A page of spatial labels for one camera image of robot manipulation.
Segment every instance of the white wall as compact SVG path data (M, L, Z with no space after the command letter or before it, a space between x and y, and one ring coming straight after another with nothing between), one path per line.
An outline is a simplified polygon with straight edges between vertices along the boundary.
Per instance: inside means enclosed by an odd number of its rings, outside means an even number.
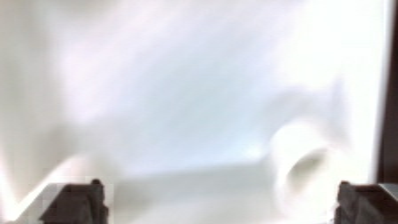
M15 201L81 152L123 177L253 163L301 116L324 122L370 180L390 2L1 1Z

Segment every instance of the black object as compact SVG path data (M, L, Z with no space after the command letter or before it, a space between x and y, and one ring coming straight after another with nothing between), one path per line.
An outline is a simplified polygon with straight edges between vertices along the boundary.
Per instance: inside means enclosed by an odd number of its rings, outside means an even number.
M395 189L392 184L340 182L333 224L398 224Z
M102 184L67 184L40 216L44 224L106 224Z
M394 19L390 21L390 55L385 89L385 104L379 133L376 182L398 183L398 3L394 2Z

